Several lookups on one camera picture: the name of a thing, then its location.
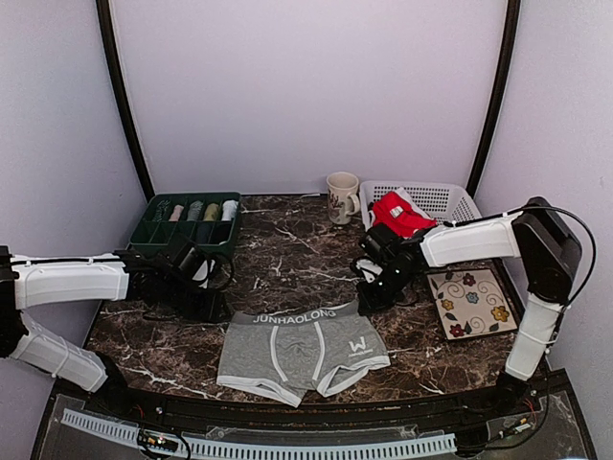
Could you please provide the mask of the navy underwear cream waistband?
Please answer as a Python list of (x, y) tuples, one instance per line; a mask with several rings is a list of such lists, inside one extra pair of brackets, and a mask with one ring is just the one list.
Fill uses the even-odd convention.
[(197, 244), (208, 244), (214, 226), (211, 223), (199, 223), (195, 229), (195, 242)]

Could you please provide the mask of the grey underwear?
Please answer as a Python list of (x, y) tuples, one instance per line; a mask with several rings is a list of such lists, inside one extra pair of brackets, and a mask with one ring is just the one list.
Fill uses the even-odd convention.
[(358, 302), (300, 314), (234, 314), (216, 383), (293, 407), (308, 391), (328, 398), (391, 365)]

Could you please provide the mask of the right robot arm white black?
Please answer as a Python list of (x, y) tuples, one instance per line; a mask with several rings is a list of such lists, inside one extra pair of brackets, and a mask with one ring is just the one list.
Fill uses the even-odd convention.
[(505, 213), (397, 235), (379, 223), (359, 245), (380, 267), (356, 289), (358, 311), (371, 315), (391, 308), (403, 289), (430, 268), (485, 259), (519, 259), (527, 278), (527, 303), (504, 369), (489, 393), (488, 406), (510, 415), (526, 399), (529, 381), (556, 343), (563, 317), (583, 290), (575, 279), (582, 246), (565, 223), (573, 213), (541, 196)]

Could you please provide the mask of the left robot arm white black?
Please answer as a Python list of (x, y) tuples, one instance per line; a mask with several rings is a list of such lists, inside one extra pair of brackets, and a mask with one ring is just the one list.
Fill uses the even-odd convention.
[(218, 272), (231, 258), (178, 235), (153, 255), (133, 247), (94, 256), (30, 257), (1, 248), (1, 357), (97, 394), (115, 418), (135, 409), (112, 358), (83, 349), (36, 321), (31, 309), (63, 304), (142, 302), (205, 323), (229, 315)]

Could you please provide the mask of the red underwear in basket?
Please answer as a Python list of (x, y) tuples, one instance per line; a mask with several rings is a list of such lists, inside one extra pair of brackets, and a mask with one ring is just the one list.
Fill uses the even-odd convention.
[(402, 187), (396, 188), (375, 202), (372, 217), (372, 226), (385, 224), (403, 238), (410, 238), (419, 230), (437, 225), (437, 221), (424, 212)]

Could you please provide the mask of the green divided organizer tray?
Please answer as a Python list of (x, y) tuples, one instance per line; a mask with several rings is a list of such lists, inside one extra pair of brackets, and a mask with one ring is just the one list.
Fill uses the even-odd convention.
[[(165, 220), (161, 222), (151, 221), (152, 212), (156, 204), (163, 199), (171, 202)], [(238, 201), (238, 213), (232, 221), (221, 220), (222, 203), (233, 199)], [(193, 201), (203, 202), (202, 211), (197, 221), (186, 221), (188, 209)], [(152, 256), (170, 243), (173, 237), (179, 235), (194, 242), (200, 249), (209, 254), (222, 253), (232, 258), (238, 240), (240, 228), (240, 202), (241, 195), (238, 192), (206, 192), (206, 193), (183, 193), (183, 194), (161, 194), (153, 197), (147, 204), (144, 213), (141, 215), (135, 229), (133, 230), (129, 246), (139, 251), (145, 256)], [(220, 205), (220, 216), (216, 221), (204, 221), (203, 215), (206, 207), (210, 203)], [(183, 205), (184, 211), (181, 219), (177, 222), (169, 221), (170, 214), (175, 205)], [(195, 229), (199, 223), (211, 223), (214, 228), (208, 244), (197, 244), (195, 242)]]

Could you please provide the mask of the pink rolled cloth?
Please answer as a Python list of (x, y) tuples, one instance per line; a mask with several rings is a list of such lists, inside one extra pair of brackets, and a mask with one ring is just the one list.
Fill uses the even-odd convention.
[(183, 211), (184, 211), (184, 206), (183, 205), (179, 205), (179, 204), (175, 205), (173, 210), (172, 210), (172, 212), (171, 212), (171, 214), (170, 214), (169, 221), (171, 221), (171, 222), (179, 221), (181, 219)]

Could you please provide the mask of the cream floral mug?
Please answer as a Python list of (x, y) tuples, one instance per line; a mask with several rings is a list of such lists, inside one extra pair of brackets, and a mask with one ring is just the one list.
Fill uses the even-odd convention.
[(328, 212), (331, 222), (348, 224), (360, 212), (359, 179), (350, 172), (333, 172), (327, 177)]

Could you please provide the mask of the grey-green rolled cloth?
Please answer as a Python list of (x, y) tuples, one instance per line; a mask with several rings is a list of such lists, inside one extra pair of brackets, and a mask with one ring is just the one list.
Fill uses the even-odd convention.
[(197, 221), (202, 211), (203, 202), (200, 200), (193, 201), (188, 209), (186, 221)]

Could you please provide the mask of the patterned dark rolled cloth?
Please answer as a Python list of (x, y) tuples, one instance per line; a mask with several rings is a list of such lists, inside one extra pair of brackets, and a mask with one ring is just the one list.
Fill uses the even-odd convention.
[(167, 215), (171, 202), (168, 199), (160, 200), (152, 212), (151, 221), (161, 222), (165, 220), (165, 216)]

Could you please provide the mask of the white rolled cloth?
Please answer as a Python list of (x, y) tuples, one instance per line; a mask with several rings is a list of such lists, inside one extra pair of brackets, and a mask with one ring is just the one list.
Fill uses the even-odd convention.
[(221, 208), (221, 220), (222, 221), (232, 221), (236, 218), (238, 213), (238, 201), (229, 199), (222, 203)]

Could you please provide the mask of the black front rail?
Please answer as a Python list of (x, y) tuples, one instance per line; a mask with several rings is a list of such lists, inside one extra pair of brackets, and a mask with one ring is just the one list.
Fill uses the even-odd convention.
[(125, 419), (200, 430), (214, 423), (273, 428), (358, 428), (394, 423), (475, 429), (498, 416), (489, 407), (498, 371), (443, 364), (409, 369), (403, 358), (331, 397), (307, 391), (292, 407), (216, 382), (216, 368), (123, 367), (134, 403)]

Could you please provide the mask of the right black frame post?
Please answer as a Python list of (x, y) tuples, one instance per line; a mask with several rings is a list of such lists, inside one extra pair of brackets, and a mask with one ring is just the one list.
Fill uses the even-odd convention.
[(465, 186), (466, 192), (472, 198), (477, 195), (478, 188), (488, 162), (488, 155), (502, 108), (509, 72), (511, 69), (511, 60), (519, 24), (520, 11), (520, 0), (507, 1), (499, 56), (497, 59), (497, 65), (490, 92), (488, 109), (470, 174), (468, 176), (468, 181)]

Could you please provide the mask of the black frame post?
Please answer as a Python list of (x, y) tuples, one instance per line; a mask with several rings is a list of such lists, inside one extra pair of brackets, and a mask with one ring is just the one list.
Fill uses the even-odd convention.
[(111, 3), (107, 0), (97, 0), (96, 10), (107, 71), (128, 151), (143, 195), (146, 200), (150, 200), (154, 197), (155, 192), (125, 88), (120, 53), (112, 19)]
[(520, 0), (507, 1), (499, 56), (497, 59), (497, 65), (490, 92), (488, 109), (470, 174), (468, 176), (468, 181), (465, 186), (466, 192), (472, 198), (477, 195), (478, 188), (488, 162), (488, 155), (502, 108), (509, 72), (511, 69), (511, 60), (519, 24), (520, 11)]

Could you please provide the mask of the left black frame post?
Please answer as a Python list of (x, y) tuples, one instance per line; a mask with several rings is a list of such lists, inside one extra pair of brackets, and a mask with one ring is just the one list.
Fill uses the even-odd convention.
[(125, 88), (120, 53), (112, 19), (111, 3), (107, 0), (97, 0), (96, 10), (107, 71), (128, 151), (143, 195), (146, 200), (150, 200), (154, 197), (155, 192)]

